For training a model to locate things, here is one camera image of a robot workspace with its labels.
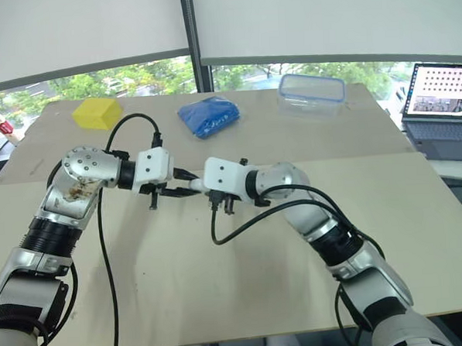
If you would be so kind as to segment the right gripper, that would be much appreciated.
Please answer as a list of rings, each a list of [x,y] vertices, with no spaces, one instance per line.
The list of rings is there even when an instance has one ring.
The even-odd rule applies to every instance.
[[[217,212],[220,206],[223,206],[226,215],[234,214],[234,195],[227,194],[220,190],[211,190],[208,193],[210,208],[213,212]]]

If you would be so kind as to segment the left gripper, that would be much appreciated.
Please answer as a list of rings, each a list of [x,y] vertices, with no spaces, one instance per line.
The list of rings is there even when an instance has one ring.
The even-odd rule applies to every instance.
[[[198,179],[199,176],[191,173],[189,170],[183,170],[177,167],[173,168],[173,178],[177,180],[195,180]],[[159,199],[159,193],[161,193],[162,196],[166,197],[177,197],[177,198],[184,198],[184,197],[189,197],[194,195],[194,190],[191,190],[189,188],[182,188],[182,187],[177,187],[177,188],[166,188],[167,183],[144,183],[141,185],[139,188],[140,194],[146,194],[149,195],[149,209],[151,211],[156,211],[158,208],[158,199]]]

